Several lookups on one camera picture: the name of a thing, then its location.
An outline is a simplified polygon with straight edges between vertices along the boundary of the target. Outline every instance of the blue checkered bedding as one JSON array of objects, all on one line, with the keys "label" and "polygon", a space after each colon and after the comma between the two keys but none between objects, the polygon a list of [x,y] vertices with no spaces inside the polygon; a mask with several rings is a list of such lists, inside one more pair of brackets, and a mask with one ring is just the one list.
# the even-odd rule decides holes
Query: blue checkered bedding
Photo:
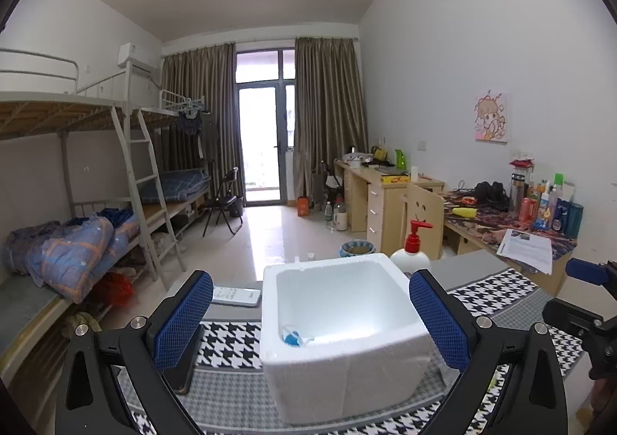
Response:
[{"label": "blue checkered bedding", "polygon": [[81,224],[50,221],[17,229],[2,249],[4,264],[34,283],[52,287],[81,303],[94,284],[126,254],[139,232],[136,216],[114,228],[106,217],[93,216]]},{"label": "blue checkered bedding", "polygon": [[[210,183],[203,169],[161,172],[160,183],[166,202],[186,202],[204,192]],[[140,190],[142,204],[158,204],[156,184],[149,180]]]}]

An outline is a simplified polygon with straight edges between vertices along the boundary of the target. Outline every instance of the brown curtain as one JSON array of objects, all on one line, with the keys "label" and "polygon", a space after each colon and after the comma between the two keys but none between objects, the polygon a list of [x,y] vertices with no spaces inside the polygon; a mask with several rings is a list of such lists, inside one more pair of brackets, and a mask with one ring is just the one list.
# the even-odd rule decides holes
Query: brown curtain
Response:
[{"label": "brown curtain", "polygon": [[[205,98],[206,109],[217,120],[219,133],[212,175],[214,189],[218,190],[223,176],[232,167],[238,167],[238,182],[234,191],[244,196],[235,76],[236,45],[223,44],[165,57],[162,87],[192,99]],[[163,130],[161,136],[162,163],[165,170],[203,165],[197,150],[198,136],[186,136],[178,128]]]},{"label": "brown curtain", "polygon": [[348,147],[368,150],[366,114],[352,39],[295,41],[295,196],[312,196],[311,174]]}]

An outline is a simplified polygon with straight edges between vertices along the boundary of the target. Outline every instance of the poster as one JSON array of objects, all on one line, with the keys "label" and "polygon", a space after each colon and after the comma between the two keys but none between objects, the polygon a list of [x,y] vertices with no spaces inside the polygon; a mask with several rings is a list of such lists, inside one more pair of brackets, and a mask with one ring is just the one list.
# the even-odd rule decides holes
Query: poster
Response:
[{"label": "poster", "polygon": [[491,94],[476,97],[476,140],[508,142],[508,110],[506,95]]}]

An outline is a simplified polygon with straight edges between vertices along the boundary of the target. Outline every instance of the yellow bottle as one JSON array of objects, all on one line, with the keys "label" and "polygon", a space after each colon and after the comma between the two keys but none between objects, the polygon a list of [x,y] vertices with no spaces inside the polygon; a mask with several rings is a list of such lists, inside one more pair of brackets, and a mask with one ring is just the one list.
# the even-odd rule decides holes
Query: yellow bottle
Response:
[{"label": "yellow bottle", "polygon": [[461,216],[462,218],[475,219],[477,209],[468,207],[456,207],[452,209],[452,213],[456,214],[457,216]]}]

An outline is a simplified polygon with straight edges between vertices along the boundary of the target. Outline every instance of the metal ladder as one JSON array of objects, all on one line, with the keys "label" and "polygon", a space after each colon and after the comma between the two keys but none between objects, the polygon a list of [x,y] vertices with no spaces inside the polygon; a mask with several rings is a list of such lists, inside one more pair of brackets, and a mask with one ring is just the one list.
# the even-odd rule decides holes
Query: metal ladder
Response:
[{"label": "metal ladder", "polygon": [[[156,164],[156,156],[154,154],[154,146],[152,145],[152,140],[150,139],[150,134],[146,127],[146,122],[144,121],[144,115],[141,110],[137,110],[137,120],[140,122],[141,133],[143,134],[143,139],[135,139],[131,140],[131,131],[130,131],[130,113],[126,113],[125,116],[125,131],[122,129],[122,125],[120,124],[120,119],[118,117],[118,112],[115,107],[110,109],[113,126],[115,127],[116,133],[118,134],[118,139],[120,140],[120,146],[122,148],[122,154],[124,155],[124,161],[126,163],[126,173],[128,174],[128,187],[131,194],[131,202],[133,204],[133,212],[137,214],[138,219],[140,221],[140,244],[144,249],[144,256],[146,257],[146,265],[148,270],[150,271],[150,275],[154,281],[157,280],[158,275],[160,275],[163,285],[165,289],[169,290],[171,284],[168,280],[166,280],[163,275],[163,270],[161,268],[161,261],[163,258],[171,252],[172,249],[175,250],[176,258],[178,258],[178,263],[180,263],[180,268],[182,271],[186,271],[186,265],[182,259],[182,255],[180,253],[180,245],[178,245],[178,239],[174,234],[174,229],[172,227],[171,217],[169,216],[169,211],[167,210],[167,204],[165,203],[165,197],[163,195],[163,187],[160,183],[160,176],[158,175],[158,166]],[[131,158],[130,144],[137,143],[145,143],[148,146],[148,152],[150,154],[150,165],[152,167],[152,175],[141,177],[140,179],[135,178],[135,172],[133,171],[133,161]],[[154,180],[156,184],[156,189],[158,193],[158,202],[160,204],[160,210],[146,219],[144,214],[143,206],[141,205],[140,191],[137,188],[137,185],[146,182],[149,180]],[[153,226],[161,216],[165,216],[165,224],[167,226],[167,232],[170,236],[170,244],[163,250],[163,252],[158,255],[154,248],[154,242],[152,241],[152,232],[155,230]]]}]

